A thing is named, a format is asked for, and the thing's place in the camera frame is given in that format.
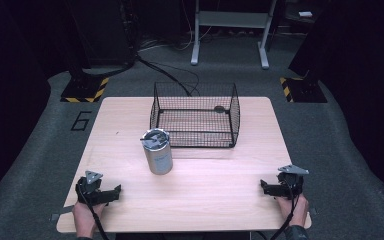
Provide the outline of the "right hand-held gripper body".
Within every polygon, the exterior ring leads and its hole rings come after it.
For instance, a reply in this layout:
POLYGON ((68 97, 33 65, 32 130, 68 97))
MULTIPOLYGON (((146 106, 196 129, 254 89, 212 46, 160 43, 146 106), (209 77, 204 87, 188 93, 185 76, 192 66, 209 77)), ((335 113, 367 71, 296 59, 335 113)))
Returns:
POLYGON ((307 169, 300 168, 293 164, 279 167, 277 175, 280 183, 276 196, 286 197, 292 200, 303 192, 304 176, 309 174, 307 169))

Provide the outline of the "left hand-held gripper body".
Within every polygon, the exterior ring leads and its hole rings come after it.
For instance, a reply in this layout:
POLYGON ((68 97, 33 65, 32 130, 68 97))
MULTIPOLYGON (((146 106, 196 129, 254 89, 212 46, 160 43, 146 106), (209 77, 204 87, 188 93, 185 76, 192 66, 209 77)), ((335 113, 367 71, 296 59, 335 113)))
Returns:
POLYGON ((109 190, 100 190, 102 177, 103 175, 101 173, 93 171, 85 172, 85 175, 78 180, 75 186, 79 202, 90 205, 104 204, 101 202, 101 196, 111 193, 109 190))

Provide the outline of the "person's left hand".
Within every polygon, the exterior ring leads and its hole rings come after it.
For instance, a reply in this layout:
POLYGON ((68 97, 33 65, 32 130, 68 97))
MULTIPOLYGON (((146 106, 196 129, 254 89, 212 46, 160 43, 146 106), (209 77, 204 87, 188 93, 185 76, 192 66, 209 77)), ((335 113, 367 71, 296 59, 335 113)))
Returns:
POLYGON ((76 237, 80 240, 92 240, 97 224, 93 214, 86 204, 76 202, 72 209, 76 237))

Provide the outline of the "person's right hand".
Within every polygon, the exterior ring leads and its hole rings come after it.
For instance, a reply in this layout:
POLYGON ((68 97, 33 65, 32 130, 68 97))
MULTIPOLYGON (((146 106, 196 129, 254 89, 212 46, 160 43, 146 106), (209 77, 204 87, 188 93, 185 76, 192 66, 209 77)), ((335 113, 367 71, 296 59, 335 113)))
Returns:
POLYGON ((275 200, 279 204, 284 219, 287 219, 289 214, 293 213, 289 222, 290 226, 305 226, 309 202, 303 194, 300 194, 296 200, 288 200, 284 197, 276 197, 275 200))

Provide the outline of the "grey tape strip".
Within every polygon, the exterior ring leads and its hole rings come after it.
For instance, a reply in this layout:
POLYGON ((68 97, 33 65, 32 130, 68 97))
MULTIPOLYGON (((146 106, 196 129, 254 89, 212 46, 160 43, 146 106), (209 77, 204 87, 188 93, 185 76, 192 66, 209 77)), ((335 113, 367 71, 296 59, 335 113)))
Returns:
POLYGON ((73 209, 73 205, 66 206, 58 210, 56 213, 52 213, 49 217, 50 222, 57 222, 61 215, 70 213, 73 209))

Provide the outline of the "silver metal tumbler with lid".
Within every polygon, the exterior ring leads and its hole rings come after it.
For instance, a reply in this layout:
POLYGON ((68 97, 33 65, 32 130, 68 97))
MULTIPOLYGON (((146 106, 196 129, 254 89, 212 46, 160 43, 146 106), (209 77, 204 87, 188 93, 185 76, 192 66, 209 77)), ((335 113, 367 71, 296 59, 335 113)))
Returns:
POLYGON ((150 171, 165 175, 173 167, 169 133, 160 128, 147 130, 140 139, 150 171))

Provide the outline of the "black stand base hazard tape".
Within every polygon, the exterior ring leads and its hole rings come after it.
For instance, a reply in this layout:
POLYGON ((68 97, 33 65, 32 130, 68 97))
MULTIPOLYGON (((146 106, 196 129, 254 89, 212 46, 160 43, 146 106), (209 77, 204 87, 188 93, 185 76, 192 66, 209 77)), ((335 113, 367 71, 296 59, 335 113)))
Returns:
POLYGON ((98 102, 108 81, 108 78, 103 77, 87 77, 80 81, 71 79, 63 90, 60 101, 70 103, 98 102))
POLYGON ((327 99, 318 83, 302 78, 280 78, 286 100, 290 103, 326 103, 327 99))

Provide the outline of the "black cabinet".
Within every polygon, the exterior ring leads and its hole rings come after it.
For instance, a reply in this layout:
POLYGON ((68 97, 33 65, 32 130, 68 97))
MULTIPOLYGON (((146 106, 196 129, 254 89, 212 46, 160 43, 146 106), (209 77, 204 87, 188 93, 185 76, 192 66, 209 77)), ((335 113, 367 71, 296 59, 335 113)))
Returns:
POLYGON ((68 0, 91 66, 132 64, 135 28, 127 0, 68 0))

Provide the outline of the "white metal desk frame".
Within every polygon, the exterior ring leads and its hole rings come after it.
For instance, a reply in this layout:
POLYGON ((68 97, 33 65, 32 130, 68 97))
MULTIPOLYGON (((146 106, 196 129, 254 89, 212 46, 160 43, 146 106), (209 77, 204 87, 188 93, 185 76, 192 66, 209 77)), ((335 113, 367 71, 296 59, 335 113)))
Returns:
POLYGON ((260 64, 264 70, 269 68, 266 43, 274 16, 277 0, 270 0, 270 9, 267 13, 249 12, 223 12, 223 11, 204 11, 200 9, 200 0, 195 0, 195 27, 194 45, 191 55, 191 65, 196 66, 199 62, 200 51, 200 28, 209 27, 236 27, 263 29, 262 39, 257 43, 260 56, 260 64))

